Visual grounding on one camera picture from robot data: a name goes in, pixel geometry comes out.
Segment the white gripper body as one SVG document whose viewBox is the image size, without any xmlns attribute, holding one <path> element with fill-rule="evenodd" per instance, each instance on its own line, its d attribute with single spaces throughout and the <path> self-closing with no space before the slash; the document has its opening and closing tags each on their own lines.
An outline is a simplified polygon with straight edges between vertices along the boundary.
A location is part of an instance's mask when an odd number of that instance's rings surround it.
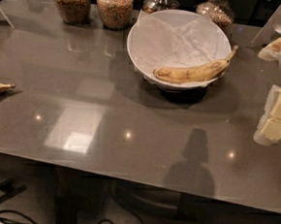
<svg viewBox="0 0 281 224">
<path fill-rule="evenodd" d="M 270 118 L 270 112 L 272 111 L 276 100 L 278 99 L 278 95 L 280 94 L 281 87 L 277 85 L 273 85 L 269 90 L 268 96 L 265 100 L 265 110 L 264 115 L 261 116 L 260 122 L 257 125 L 257 130 L 253 135 L 253 140 L 258 143 L 262 144 L 263 146 L 271 146 L 273 144 L 278 144 L 279 141 L 268 140 L 265 136 L 261 133 L 261 123 L 264 119 Z"/>
</svg>

